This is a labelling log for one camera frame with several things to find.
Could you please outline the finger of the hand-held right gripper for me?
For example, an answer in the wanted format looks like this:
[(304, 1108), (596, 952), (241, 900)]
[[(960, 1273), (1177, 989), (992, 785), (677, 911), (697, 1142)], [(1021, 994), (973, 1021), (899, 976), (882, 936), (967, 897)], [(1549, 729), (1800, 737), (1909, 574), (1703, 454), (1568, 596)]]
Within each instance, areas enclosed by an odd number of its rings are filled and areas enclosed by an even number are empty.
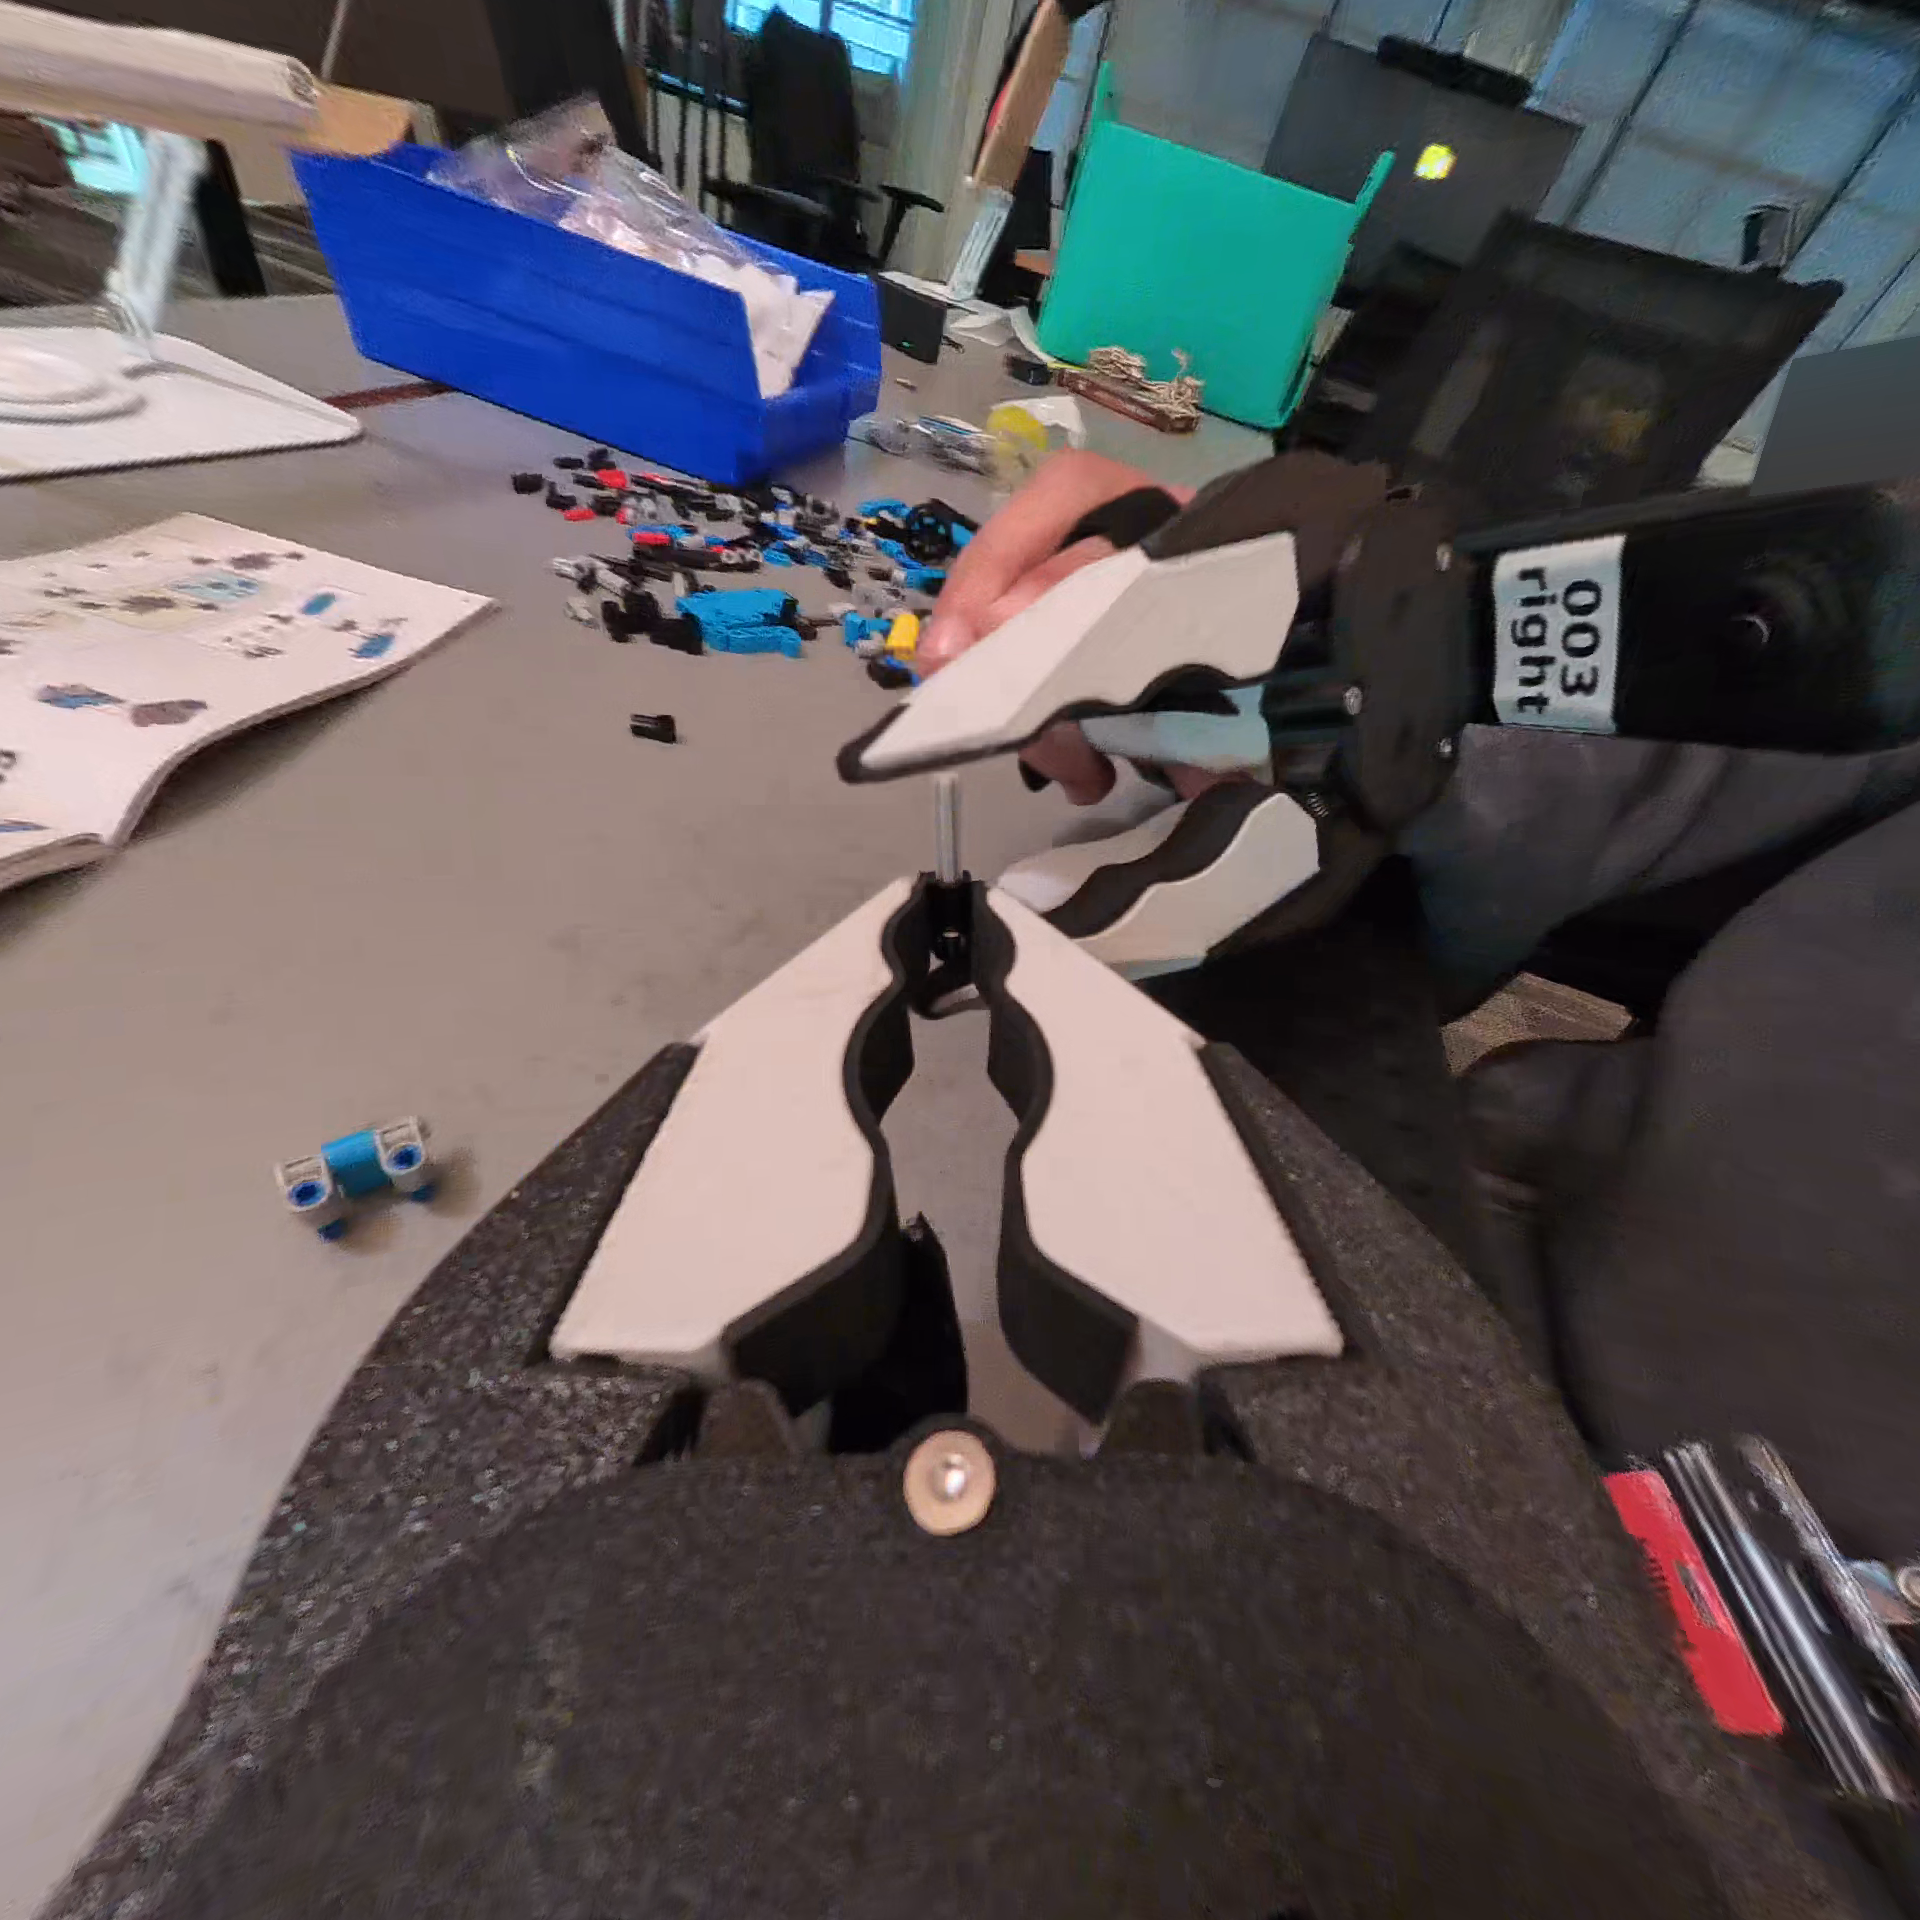
[(1120, 831), (1028, 855), (996, 886), (1107, 969), (1173, 976), (1319, 873), (1319, 828), (1283, 788), (1215, 783)]
[(1016, 752), (1051, 727), (1141, 713), (1176, 680), (1265, 680), (1300, 604), (1293, 532), (1077, 569), (913, 688), (836, 754), (849, 783), (933, 774)]

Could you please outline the teal plastic object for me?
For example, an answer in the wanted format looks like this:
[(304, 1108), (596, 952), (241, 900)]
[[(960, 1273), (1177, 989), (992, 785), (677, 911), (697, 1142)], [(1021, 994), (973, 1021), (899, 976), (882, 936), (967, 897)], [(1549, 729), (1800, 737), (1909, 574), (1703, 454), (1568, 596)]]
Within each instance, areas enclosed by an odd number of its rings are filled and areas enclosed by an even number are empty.
[(1186, 368), (1202, 409), (1275, 430), (1293, 410), (1317, 325), (1395, 166), (1381, 150), (1338, 199), (1127, 125), (1097, 69), (1039, 341), (1060, 364), (1122, 346), (1149, 377)]

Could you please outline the person's right forearm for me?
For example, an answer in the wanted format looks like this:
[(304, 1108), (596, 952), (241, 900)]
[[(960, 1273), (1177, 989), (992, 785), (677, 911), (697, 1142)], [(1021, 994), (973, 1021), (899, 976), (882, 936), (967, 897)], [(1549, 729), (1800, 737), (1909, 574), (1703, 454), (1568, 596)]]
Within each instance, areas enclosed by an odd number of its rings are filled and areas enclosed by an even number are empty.
[(1807, 757), (1467, 727), (1447, 791), (1401, 837), (1449, 1017), (1559, 927), (1672, 889), (1755, 882), (1916, 801), (1919, 748)]

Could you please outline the black partition panel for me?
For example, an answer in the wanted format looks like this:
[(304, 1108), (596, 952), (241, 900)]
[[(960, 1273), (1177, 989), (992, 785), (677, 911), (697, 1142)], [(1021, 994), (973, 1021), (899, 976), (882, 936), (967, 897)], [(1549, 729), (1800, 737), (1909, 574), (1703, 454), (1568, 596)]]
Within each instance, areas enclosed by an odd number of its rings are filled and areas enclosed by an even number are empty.
[(611, 2), (339, 2), (328, 4), (325, 81), (432, 109), (456, 137), (595, 98), (623, 150), (656, 160), (636, 69)]

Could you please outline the small clear parts bag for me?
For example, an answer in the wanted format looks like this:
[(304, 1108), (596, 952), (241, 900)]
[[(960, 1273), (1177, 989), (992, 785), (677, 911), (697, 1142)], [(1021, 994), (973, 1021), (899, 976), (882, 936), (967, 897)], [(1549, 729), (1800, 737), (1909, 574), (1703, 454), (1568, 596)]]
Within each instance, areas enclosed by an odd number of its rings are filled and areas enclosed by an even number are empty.
[(953, 416), (868, 414), (852, 420), (849, 438), (897, 460), (933, 461), (960, 472), (989, 472), (1000, 456), (994, 434)]

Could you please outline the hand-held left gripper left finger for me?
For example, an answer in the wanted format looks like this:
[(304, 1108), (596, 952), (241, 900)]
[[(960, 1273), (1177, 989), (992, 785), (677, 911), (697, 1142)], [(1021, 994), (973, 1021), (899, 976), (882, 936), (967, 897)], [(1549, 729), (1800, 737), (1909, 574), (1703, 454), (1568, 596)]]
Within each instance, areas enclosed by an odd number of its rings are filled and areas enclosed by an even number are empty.
[(882, 1120), (914, 1069), (922, 886), (892, 880), (733, 1000), (549, 1337), (809, 1413), (887, 1350), (906, 1301)]

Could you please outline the grey desk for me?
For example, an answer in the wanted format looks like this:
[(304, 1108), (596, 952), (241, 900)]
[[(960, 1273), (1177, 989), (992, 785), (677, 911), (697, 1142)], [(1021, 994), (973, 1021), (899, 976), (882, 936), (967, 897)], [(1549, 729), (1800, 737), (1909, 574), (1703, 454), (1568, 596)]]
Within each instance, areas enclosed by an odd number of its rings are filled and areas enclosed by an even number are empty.
[[(187, 762), (5, 897), (5, 1916), (140, 1777), (309, 1434), (435, 1262), (664, 1042), (928, 855), (843, 788), (880, 694), (571, 622), (519, 497), (592, 438), (457, 393), (343, 448), (5, 488), (5, 556), (175, 511), (495, 598)], [(629, 733), (675, 713), (679, 742)], [(322, 1240), (274, 1166), (417, 1116), (437, 1197)]]

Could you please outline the clear plastic packaging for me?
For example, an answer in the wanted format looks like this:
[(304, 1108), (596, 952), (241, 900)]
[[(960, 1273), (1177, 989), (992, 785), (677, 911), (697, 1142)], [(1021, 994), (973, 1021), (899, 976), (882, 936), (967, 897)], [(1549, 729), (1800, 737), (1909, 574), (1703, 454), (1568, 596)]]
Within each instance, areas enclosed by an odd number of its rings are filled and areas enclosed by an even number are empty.
[(759, 394), (796, 384), (832, 295), (802, 290), (677, 191), (653, 165), (623, 150), (607, 108), (578, 95), (477, 134), (435, 158), (435, 184), (466, 191), (733, 293), (748, 320)]

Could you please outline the blue panel piece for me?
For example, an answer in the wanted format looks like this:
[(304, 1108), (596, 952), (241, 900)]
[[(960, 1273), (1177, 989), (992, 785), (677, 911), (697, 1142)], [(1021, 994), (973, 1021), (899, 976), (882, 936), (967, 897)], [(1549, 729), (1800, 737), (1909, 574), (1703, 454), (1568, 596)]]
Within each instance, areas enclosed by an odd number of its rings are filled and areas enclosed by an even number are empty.
[(800, 604), (783, 589), (703, 589), (679, 596), (677, 613), (700, 644), (717, 655), (783, 655), (800, 661)]

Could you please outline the dark perforated panel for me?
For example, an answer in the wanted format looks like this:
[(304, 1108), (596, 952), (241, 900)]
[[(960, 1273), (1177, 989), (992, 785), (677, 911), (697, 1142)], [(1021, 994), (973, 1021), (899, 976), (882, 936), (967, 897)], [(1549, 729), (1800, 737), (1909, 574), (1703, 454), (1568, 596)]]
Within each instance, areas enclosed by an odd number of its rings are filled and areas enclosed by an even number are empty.
[(1284, 1092), (1463, 1266), (1481, 1249), (1455, 1074), (1409, 869), (1379, 869), (1322, 927), (1160, 988)]

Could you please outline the white laptop stand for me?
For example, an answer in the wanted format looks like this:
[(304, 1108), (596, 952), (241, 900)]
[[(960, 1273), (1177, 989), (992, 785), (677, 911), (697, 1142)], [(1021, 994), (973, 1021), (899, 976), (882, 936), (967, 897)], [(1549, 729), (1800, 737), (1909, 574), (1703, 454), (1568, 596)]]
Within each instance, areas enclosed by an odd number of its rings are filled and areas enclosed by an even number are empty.
[(100, 317), (5, 325), (5, 482), (244, 456), (356, 438), (348, 410), (163, 332), (209, 150), (239, 130), (281, 146), (384, 153), (410, 109), (317, 79), (301, 61), (192, 32), (2, 6), (7, 111), (141, 132)]

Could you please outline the black office chair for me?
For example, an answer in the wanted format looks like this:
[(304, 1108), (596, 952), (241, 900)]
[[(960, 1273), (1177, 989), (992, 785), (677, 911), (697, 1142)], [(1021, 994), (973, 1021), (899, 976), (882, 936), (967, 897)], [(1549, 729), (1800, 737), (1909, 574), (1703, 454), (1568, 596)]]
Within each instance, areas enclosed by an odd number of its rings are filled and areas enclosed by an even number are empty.
[(748, 39), (738, 100), (748, 128), (746, 178), (712, 175), (730, 223), (767, 247), (826, 268), (875, 273), (899, 233), (944, 202), (861, 175), (855, 69), (847, 42), (775, 9)]

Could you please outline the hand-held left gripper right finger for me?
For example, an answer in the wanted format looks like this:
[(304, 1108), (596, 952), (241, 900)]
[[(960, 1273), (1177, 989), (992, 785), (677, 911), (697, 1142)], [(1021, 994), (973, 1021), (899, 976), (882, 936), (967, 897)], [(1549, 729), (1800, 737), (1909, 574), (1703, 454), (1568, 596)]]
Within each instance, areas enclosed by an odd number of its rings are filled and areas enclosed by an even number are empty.
[(996, 886), (976, 892), (971, 967), (1016, 1118), (996, 1305), (1021, 1367), (1108, 1421), (1138, 1380), (1339, 1357), (1209, 1045)]

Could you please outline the brown wooden model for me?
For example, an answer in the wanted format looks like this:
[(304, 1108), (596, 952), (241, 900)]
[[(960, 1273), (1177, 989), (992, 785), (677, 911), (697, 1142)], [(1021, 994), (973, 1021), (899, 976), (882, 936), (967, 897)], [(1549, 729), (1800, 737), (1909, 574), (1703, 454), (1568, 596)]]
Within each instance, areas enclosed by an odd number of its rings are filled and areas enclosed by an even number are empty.
[(1204, 381), (1194, 375), (1185, 350), (1173, 352), (1173, 375), (1160, 377), (1141, 352), (1120, 345), (1096, 346), (1083, 365), (1060, 372), (1060, 384), (1168, 436), (1194, 434), (1204, 414)]

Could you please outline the pile of building pieces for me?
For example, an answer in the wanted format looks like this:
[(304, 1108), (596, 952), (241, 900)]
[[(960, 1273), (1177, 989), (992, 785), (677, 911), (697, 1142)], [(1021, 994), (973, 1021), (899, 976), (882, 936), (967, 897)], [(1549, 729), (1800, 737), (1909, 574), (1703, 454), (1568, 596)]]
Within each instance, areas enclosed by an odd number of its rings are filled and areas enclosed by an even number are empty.
[(551, 559), (551, 570), (568, 616), (603, 640), (717, 655), (679, 616), (679, 596), (783, 589), (800, 604), (804, 654), (811, 641), (832, 640), (880, 689), (922, 682), (922, 622), (964, 551), (944, 566), (924, 566), (899, 541), (906, 511), (939, 496), (868, 496), (847, 506), (787, 485), (727, 488), (617, 464), (611, 448), (511, 468), (507, 485), (570, 527), (570, 549)]

